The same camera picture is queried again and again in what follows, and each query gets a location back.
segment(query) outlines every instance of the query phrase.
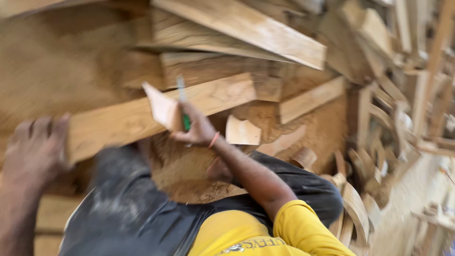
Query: fingers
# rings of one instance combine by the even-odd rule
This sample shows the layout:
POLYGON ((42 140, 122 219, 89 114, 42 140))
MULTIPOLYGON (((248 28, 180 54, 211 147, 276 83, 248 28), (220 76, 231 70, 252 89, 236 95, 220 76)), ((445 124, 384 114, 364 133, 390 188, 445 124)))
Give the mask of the fingers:
POLYGON ((180 106, 182 107, 185 114, 190 116, 190 119, 196 120, 199 116, 203 116, 203 114, 197 110, 191 103, 189 102, 179 102, 180 106))
POLYGON ((188 133, 184 132, 173 132, 171 133, 171 138, 176 140, 176 141, 181 141, 181 142, 192 142, 191 138, 192 136, 188 133))
POLYGON ((61 144, 65 144, 68 126, 70 124, 69 121, 70 115, 68 113, 59 118, 52 127, 51 138, 54 138, 61 144))
POLYGON ((14 130, 14 134, 11 141, 25 142, 29 140, 32 124, 33 124, 32 121, 25 121, 20 123, 16 127, 16 130, 14 130))
POLYGON ((43 117, 35 121, 31 138, 34 140, 44 141, 49 138, 49 126, 52 122, 51 117, 43 117))

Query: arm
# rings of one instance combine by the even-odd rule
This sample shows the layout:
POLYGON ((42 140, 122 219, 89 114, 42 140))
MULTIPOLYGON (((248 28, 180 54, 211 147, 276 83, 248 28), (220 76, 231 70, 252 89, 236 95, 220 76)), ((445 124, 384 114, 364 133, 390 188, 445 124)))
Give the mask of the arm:
POLYGON ((36 212, 46 186, 68 170, 68 115, 21 123, 10 138, 0 176, 0 255, 32 256, 36 212))
MULTIPOLYGON (((208 146, 216 134, 215 128, 208 118, 192 105, 181 105, 191 119, 191 129, 188 133, 175 132, 172 137, 178 141, 208 146)), ((291 188, 274 172, 228 144, 222 136, 216 140, 213 150, 228 165, 251 197, 265 209, 271 220, 275 219, 281 206, 297 199, 291 188)))

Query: orange wrist band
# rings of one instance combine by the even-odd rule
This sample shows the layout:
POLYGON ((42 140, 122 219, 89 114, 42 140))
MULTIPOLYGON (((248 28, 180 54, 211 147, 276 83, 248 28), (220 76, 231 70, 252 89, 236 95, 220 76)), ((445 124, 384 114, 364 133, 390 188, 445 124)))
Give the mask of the orange wrist band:
POLYGON ((215 134, 215 136, 213 137, 212 139, 212 142, 210 143, 210 145, 208 146, 208 148, 211 148, 214 144, 215 144, 215 141, 217 140, 217 138, 220 136, 220 132, 217 132, 215 134))

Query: yellow t-shirt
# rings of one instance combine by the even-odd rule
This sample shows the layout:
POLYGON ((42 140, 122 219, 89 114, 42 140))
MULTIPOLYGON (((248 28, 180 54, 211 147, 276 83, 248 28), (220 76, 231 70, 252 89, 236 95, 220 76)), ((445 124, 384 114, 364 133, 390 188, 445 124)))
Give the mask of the yellow t-shirt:
POLYGON ((270 237, 267 228, 251 214, 238 210, 219 212, 204 221, 188 256, 355 256, 301 200, 281 207, 273 235, 270 237))

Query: curved wood piece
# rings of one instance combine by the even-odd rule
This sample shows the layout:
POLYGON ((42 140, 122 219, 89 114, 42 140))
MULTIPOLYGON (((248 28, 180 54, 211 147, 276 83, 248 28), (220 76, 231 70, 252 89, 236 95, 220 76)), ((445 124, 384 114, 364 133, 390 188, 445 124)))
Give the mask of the curved wood piece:
POLYGON ((343 205, 354 222, 355 230, 357 231, 357 242, 360 245, 367 246, 369 235, 367 210, 365 209, 360 195, 349 183, 344 185, 343 205))
POLYGON ((311 167, 318 157, 310 148, 301 148, 293 157, 291 163, 302 169, 311 167))
POLYGON ((292 144, 300 140, 300 138, 305 135, 306 130, 306 125, 301 125, 291 133, 280 135, 280 137, 272 143, 260 145, 256 151, 269 156, 275 156, 282 150, 289 148, 292 144))

